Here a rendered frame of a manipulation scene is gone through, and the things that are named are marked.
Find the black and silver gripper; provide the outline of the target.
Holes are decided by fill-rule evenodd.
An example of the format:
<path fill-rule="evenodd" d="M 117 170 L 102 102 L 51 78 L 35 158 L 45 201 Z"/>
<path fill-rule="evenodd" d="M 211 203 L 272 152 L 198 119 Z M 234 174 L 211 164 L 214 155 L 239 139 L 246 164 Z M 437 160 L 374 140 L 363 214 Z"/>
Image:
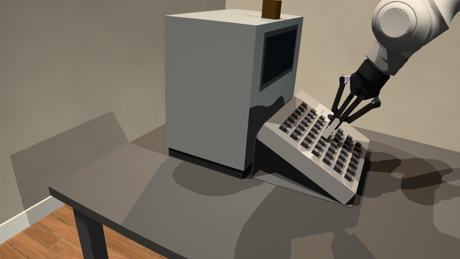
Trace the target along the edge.
<path fill-rule="evenodd" d="M 343 122 L 350 124 L 354 120 L 369 112 L 369 110 L 379 108 L 381 106 L 381 101 L 379 100 L 378 95 L 381 88 L 386 84 L 389 78 L 390 75 L 380 72 L 369 63 L 368 59 L 365 59 L 358 70 L 355 73 L 352 73 L 351 76 L 341 75 L 340 87 L 338 88 L 338 92 L 331 109 L 335 116 L 329 122 L 329 126 L 322 136 L 327 139 L 332 131 L 336 130 Z M 349 80 L 351 93 L 338 110 L 338 105 L 340 103 L 345 84 L 347 84 Z M 343 113 L 354 96 L 357 96 L 357 98 Z M 349 116 L 349 114 L 352 113 L 361 101 L 371 98 L 374 99 L 372 99 L 369 104 Z"/>

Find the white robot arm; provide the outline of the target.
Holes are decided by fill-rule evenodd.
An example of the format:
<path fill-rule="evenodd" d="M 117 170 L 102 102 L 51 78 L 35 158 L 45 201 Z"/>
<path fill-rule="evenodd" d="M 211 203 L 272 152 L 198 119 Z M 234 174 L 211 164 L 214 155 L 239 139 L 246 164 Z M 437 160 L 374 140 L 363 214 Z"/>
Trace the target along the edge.
<path fill-rule="evenodd" d="M 382 0 L 372 16 L 375 42 L 366 53 L 369 63 L 396 75 L 409 58 L 450 28 L 460 0 Z"/>

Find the grey machine cabinet with sloped keypad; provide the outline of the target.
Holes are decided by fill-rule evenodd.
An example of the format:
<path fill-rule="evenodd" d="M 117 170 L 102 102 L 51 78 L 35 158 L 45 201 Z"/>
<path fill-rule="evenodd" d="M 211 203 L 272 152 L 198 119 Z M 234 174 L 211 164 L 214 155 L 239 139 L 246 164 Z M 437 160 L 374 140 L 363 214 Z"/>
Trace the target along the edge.
<path fill-rule="evenodd" d="M 168 154 L 352 208 L 369 139 L 304 91 L 303 16 L 227 9 L 165 16 Z"/>

